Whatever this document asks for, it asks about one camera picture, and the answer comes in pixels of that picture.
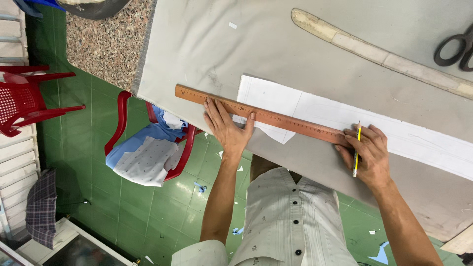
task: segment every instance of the speckled granite surface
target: speckled granite surface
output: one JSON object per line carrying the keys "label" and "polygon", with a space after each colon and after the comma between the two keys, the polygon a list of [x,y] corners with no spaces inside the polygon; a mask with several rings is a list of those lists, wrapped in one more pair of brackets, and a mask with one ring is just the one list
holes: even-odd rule
{"label": "speckled granite surface", "polygon": [[130,91],[151,14],[150,6],[151,0],[132,0],[118,14],[102,20],[67,13],[69,62]]}

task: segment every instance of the white shirt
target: white shirt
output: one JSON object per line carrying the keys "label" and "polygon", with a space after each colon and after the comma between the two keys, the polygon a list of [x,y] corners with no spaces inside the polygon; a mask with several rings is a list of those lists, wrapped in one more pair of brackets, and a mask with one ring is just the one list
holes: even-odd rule
{"label": "white shirt", "polygon": [[224,245],[208,240],[172,257],[172,266],[357,266],[349,253],[334,190],[287,169],[272,169],[246,192],[243,240],[230,264]]}

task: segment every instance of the wooden ruler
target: wooden ruler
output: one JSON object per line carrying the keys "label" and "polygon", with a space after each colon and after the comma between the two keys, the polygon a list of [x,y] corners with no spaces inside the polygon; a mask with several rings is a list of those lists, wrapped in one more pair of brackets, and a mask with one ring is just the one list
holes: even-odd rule
{"label": "wooden ruler", "polygon": [[186,99],[202,105],[207,97],[218,99],[230,114],[248,117],[250,113],[254,112],[254,119],[258,122],[270,124],[302,135],[351,148],[351,145],[345,140],[345,133],[331,127],[326,127],[287,115],[281,115],[179,84],[176,85],[175,95],[178,98]]}

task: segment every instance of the plaid umbrella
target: plaid umbrella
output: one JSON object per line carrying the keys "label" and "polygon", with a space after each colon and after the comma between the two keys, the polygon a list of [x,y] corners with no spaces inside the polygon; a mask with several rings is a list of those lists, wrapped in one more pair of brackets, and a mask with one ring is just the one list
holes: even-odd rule
{"label": "plaid umbrella", "polygon": [[56,170],[43,173],[26,200],[26,230],[38,243],[53,248],[56,233]]}

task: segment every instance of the pencil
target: pencil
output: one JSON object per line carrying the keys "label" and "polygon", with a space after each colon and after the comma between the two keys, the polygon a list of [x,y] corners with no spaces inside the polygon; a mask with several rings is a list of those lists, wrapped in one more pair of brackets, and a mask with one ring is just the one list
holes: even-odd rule
{"label": "pencil", "polygon": [[[361,121],[358,121],[356,126],[356,138],[359,140],[361,137]],[[356,170],[358,169],[358,152],[355,150],[355,155],[353,156],[353,177],[356,177]]]}

